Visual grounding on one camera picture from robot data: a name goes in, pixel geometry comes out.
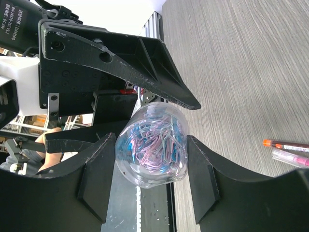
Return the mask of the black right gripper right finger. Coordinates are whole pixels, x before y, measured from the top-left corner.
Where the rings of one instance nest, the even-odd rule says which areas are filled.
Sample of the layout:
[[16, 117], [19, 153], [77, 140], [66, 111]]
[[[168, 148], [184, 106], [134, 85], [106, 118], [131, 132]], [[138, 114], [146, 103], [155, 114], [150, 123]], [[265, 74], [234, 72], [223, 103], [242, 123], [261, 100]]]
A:
[[195, 221], [203, 232], [306, 232], [309, 171], [270, 177], [248, 170], [187, 137]]

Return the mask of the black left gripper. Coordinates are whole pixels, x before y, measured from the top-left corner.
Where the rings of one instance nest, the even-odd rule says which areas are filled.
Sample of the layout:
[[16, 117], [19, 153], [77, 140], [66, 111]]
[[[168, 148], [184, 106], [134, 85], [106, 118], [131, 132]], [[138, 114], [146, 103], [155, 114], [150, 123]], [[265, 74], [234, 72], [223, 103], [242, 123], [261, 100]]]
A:
[[39, 57], [40, 106], [50, 120], [91, 113], [96, 124], [46, 134], [48, 153], [80, 152], [118, 137], [137, 100], [131, 84], [186, 109], [201, 108], [160, 39], [43, 19]]

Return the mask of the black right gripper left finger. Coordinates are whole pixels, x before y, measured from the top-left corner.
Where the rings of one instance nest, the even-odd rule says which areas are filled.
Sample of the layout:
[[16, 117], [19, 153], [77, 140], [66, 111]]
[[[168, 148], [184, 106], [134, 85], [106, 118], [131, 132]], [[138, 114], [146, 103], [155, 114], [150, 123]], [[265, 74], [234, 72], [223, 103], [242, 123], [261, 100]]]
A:
[[3, 232], [98, 232], [106, 221], [116, 137], [36, 175], [0, 172]]

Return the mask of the clear jar of paper clips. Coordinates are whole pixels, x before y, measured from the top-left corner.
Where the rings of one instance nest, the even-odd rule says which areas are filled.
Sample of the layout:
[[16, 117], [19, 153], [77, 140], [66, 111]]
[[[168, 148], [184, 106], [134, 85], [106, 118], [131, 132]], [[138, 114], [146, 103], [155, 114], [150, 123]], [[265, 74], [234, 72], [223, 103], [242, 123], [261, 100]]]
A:
[[115, 143], [115, 161], [123, 176], [149, 189], [183, 180], [188, 172], [188, 122], [166, 102], [136, 111]]

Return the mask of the orange capped pen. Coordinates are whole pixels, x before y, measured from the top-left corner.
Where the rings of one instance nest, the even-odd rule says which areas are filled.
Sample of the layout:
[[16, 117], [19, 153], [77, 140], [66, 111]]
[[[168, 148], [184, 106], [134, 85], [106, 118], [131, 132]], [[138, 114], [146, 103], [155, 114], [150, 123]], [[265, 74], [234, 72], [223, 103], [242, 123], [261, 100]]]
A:
[[264, 140], [263, 146], [266, 147], [274, 147], [277, 149], [283, 150], [292, 150], [292, 151], [299, 151], [299, 152], [309, 152], [309, 145], [308, 144], [300, 144], [300, 143], [292, 143], [292, 142], [282, 142], [282, 141], [274, 141], [274, 140]]

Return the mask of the person hand in background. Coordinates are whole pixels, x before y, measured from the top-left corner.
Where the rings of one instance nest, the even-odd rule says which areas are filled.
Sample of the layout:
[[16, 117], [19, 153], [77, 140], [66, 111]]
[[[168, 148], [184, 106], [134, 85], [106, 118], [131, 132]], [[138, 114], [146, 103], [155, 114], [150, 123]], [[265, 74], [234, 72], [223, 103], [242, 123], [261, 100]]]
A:
[[[49, 131], [46, 131], [45, 133], [43, 133], [42, 135], [40, 135], [35, 142], [40, 143], [40, 144], [44, 144], [46, 143], [45, 141], [45, 135], [48, 133], [55, 133], [55, 132], [60, 132], [61, 128], [53, 128]], [[44, 164], [42, 165], [42, 167], [38, 170], [38, 171], [42, 171], [45, 170], [47, 168], [50, 168], [58, 163], [60, 163], [61, 158], [62, 158], [62, 153], [42, 153], [42, 152], [38, 152], [38, 155], [44, 159]]]

